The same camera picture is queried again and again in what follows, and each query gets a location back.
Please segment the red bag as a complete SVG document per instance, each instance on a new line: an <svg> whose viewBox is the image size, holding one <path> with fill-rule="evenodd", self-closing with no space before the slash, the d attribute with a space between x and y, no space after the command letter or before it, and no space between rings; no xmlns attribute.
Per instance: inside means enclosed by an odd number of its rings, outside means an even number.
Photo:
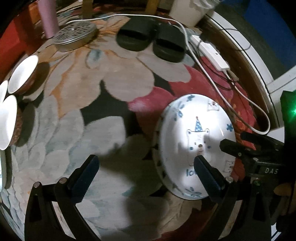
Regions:
<svg viewBox="0 0 296 241"><path fill-rule="evenodd" d="M36 2L18 11L9 21L1 20L1 80L22 54L32 54L43 44L41 20Z"/></svg>

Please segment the pink tumbler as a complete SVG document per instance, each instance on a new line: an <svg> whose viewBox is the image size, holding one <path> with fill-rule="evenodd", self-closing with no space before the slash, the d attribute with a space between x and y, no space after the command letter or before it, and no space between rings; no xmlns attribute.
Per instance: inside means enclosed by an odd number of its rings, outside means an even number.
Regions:
<svg viewBox="0 0 296 241"><path fill-rule="evenodd" d="M56 12L56 1L39 0L37 1L37 5L45 37L50 39L60 30Z"/></svg>

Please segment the white power strip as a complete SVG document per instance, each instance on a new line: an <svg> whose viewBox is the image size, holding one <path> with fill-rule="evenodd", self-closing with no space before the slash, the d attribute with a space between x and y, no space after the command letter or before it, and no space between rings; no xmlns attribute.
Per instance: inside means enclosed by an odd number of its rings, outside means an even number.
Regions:
<svg viewBox="0 0 296 241"><path fill-rule="evenodd" d="M220 53L218 53L217 50L210 43L205 43L197 35L192 35L190 37L190 41L196 46L197 52L202 53L202 55L210 61L210 63L216 68L216 70L220 72L226 72L230 70L230 66L228 65L228 63L222 58Z"/></svg>

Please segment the plain white plate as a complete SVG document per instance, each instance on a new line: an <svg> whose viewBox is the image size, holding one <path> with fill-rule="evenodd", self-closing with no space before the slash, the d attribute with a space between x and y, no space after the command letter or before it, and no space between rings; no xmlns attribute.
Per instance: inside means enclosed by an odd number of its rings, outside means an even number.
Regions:
<svg viewBox="0 0 296 241"><path fill-rule="evenodd" d="M6 154L5 151L1 151L1 165L0 165L0 188L1 191L4 190L6 186Z"/></svg>

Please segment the white bucket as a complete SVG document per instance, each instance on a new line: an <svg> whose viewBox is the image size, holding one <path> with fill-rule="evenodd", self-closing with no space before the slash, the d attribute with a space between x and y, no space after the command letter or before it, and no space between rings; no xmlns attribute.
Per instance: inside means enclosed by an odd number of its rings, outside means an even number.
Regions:
<svg viewBox="0 0 296 241"><path fill-rule="evenodd" d="M217 0L175 0L169 16L188 27L194 27L208 11L214 10L220 3Z"/></svg>

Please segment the round perforated metal tin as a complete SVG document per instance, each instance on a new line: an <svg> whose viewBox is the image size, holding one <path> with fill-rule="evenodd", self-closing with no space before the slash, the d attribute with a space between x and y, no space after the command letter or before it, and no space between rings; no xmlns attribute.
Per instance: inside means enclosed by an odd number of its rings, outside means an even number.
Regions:
<svg viewBox="0 0 296 241"><path fill-rule="evenodd" d="M53 37L53 44L60 52L72 51L91 42L97 35L97 30L96 25L91 22L70 23Z"/></svg>

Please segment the wooden chair legs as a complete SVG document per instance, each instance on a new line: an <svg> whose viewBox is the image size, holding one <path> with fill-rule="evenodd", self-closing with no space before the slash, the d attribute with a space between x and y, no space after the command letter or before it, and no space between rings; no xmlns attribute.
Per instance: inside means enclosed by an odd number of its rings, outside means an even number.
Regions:
<svg viewBox="0 0 296 241"><path fill-rule="evenodd" d="M82 18L92 18L98 14L155 15L159 2L158 0L82 1Z"/></svg>

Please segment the red bowl white inside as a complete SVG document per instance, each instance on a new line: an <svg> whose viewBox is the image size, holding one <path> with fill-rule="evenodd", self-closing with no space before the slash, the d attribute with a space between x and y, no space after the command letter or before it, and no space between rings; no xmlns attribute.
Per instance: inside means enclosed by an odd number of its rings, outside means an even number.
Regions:
<svg viewBox="0 0 296 241"><path fill-rule="evenodd" d="M8 95L8 81L1 84L1 150L14 145L22 131L22 113L14 95Z"/></svg>
<svg viewBox="0 0 296 241"><path fill-rule="evenodd" d="M37 55L27 57L13 71L8 83L8 93L25 94L34 86L41 85L49 74L49 70L49 63L39 62Z"/></svg>

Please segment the floral rug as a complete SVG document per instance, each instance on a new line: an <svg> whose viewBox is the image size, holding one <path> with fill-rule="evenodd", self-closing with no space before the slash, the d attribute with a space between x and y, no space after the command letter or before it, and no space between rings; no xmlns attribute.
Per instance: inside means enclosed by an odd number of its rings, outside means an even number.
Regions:
<svg viewBox="0 0 296 241"><path fill-rule="evenodd" d="M171 101L191 93L223 101L190 58L172 64L151 48L121 49L115 36L127 20L96 21L99 36L71 52L51 41L37 51L40 73L18 98L22 132L6 150L1 193L1 213L20 240L33 183L69 176L91 154L101 166L78 208L101 239L194 240L207 221L207 201L182 200L161 184L151 140Z"/></svg>

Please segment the black slipper right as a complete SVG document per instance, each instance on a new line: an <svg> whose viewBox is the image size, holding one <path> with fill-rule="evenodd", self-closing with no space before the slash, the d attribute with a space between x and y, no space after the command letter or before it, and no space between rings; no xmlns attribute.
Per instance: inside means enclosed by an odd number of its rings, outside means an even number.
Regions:
<svg viewBox="0 0 296 241"><path fill-rule="evenodd" d="M186 43L184 33L167 23L160 23L152 46L154 54L162 60L179 63L184 59Z"/></svg>

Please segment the white plate with bear print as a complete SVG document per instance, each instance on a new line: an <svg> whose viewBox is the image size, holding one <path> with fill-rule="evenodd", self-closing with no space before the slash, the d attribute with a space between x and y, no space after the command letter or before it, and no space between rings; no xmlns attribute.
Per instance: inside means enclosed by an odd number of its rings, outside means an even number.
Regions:
<svg viewBox="0 0 296 241"><path fill-rule="evenodd" d="M154 129L152 156L165 187L185 200L208 196L194 169L194 159L204 156L224 176L230 176L235 158L220 150L224 139L235 141L232 122L214 100L187 94L171 102Z"/></svg>

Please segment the blue container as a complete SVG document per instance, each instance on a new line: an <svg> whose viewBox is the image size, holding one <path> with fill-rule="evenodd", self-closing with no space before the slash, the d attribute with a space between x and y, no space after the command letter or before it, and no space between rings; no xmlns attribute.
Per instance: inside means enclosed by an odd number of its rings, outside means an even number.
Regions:
<svg viewBox="0 0 296 241"><path fill-rule="evenodd" d="M276 79L295 66L295 1L222 1L215 12L251 43Z"/></svg>

